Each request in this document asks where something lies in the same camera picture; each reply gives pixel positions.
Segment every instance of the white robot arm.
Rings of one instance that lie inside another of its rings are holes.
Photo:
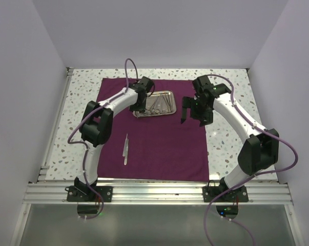
[[[134,105],[137,102],[138,93],[135,90],[128,90],[123,96],[118,97],[117,99],[112,100],[113,98],[120,95],[122,92],[124,92],[126,88],[123,88],[121,92],[118,92],[116,95],[108,98],[104,101],[99,101],[99,105],[104,105],[106,103],[107,106],[106,109],[113,112],[113,117],[115,117],[118,113],[120,113],[123,109]],[[89,146],[88,155],[86,157],[85,161],[85,170],[86,170],[86,176],[87,180],[90,184],[97,181],[97,166],[98,166],[98,160],[99,155],[101,153],[101,150],[104,146],[103,144],[95,146]],[[80,174],[78,175],[79,181],[86,183],[84,175]]]
[[[238,184],[277,162],[278,140],[254,129],[236,111],[231,102],[231,91],[225,84],[214,85],[210,82],[208,76],[204,75],[193,81],[193,87],[196,91],[195,97],[183,98],[181,123],[186,120],[187,108],[191,109],[191,118],[200,121],[200,126],[211,124],[213,122],[213,110],[216,110],[233,127],[243,143],[237,158],[238,165],[231,173],[220,180],[219,193],[232,187],[235,187],[234,191],[238,190],[240,188],[237,186]],[[237,103],[237,107],[256,127],[274,136],[279,136],[275,129],[267,130],[255,121],[240,104]]]

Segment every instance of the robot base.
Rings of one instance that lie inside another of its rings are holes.
[[[203,201],[211,202],[221,192],[222,191],[219,186],[204,186],[202,187]],[[248,192],[246,191],[245,186],[228,192],[222,197],[219,197],[215,202],[235,202],[236,198],[238,198],[239,202],[249,201]]]

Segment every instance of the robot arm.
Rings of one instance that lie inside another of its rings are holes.
[[[220,192],[238,185],[249,176],[264,170],[278,160],[278,141],[255,130],[235,110],[231,102],[231,91],[225,84],[214,85],[208,76],[198,77],[193,81],[195,97],[184,97],[182,119],[186,120],[187,108],[191,108],[191,117],[200,120],[200,126],[213,122],[213,110],[220,113],[237,132],[243,147],[238,155],[238,165],[226,177],[220,180]],[[256,122],[239,104],[241,112],[260,129],[268,131]],[[275,129],[268,131],[279,136]]]
[[[135,90],[128,90],[123,96],[118,96],[121,93],[123,93],[126,89],[123,88],[120,92],[115,94],[114,96],[108,98],[107,100],[104,101],[99,101],[96,104],[93,102],[90,102],[89,104],[91,105],[104,105],[105,103],[109,102],[107,106],[103,109],[102,115],[101,115],[101,121],[98,123],[98,127],[96,129],[99,130],[99,134],[101,133],[109,133],[111,135],[111,127],[112,127],[112,122],[113,118],[120,113],[123,109],[134,105],[137,102],[138,98],[138,93]],[[90,105],[90,112],[95,109]],[[86,110],[84,117],[88,114],[89,110]],[[98,159],[99,155],[101,153],[101,150],[106,143],[106,141],[109,139],[109,135],[105,137],[104,140],[99,140],[99,139],[91,139],[93,136],[92,134],[87,135],[88,133],[92,133],[92,131],[88,128],[89,125],[84,125],[81,128],[81,137],[83,140],[88,140],[90,141],[93,146],[89,147],[88,150],[88,155],[85,161],[85,170],[86,170],[86,176],[87,180],[90,184],[94,183],[97,181],[97,165],[98,165]],[[86,183],[84,175],[80,174],[78,175],[79,181]]]
[[[71,190],[74,197],[78,194],[84,194],[82,197],[88,197],[92,200],[94,197],[89,197],[90,189],[86,185],[84,172],[88,183],[96,186],[97,182],[97,166],[98,159],[104,144],[111,136],[113,118],[120,113],[123,109],[129,107],[130,111],[143,111],[146,106],[147,93],[152,89],[154,83],[149,78],[143,77],[139,82],[130,84],[128,90],[123,88],[120,92],[112,97],[100,101],[90,101],[85,109],[83,119],[96,110],[100,106],[105,105],[102,109],[94,113],[81,127],[81,138],[84,141],[90,142],[88,155],[85,160],[85,165],[81,169],[81,174],[74,180],[74,188]]]

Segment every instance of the black mounting bracket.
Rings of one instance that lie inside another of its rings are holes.
[[[219,186],[204,186],[202,187],[202,195],[204,202],[211,202],[217,195],[221,193]],[[215,202],[235,202],[238,198],[239,202],[248,202],[248,192],[245,186],[230,191],[227,194],[219,197]]]
[[[92,188],[102,196],[103,202],[111,202],[113,194],[112,186],[93,186]],[[75,186],[66,187],[65,191],[68,192],[67,201],[69,202],[95,202],[96,200],[95,193],[91,192],[87,194]]]

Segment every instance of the white wall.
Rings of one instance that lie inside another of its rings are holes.
[[[309,245],[309,0],[290,0],[250,69],[259,113],[298,150],[299,163],[282,176],[290,185]],[[280,167],[294,160],[286,148]]]
[[[33,0],[66,66],[249,68],[287,0]]]
[[[0,0],[0,245],[37,177],[65,76],[31,0]]]

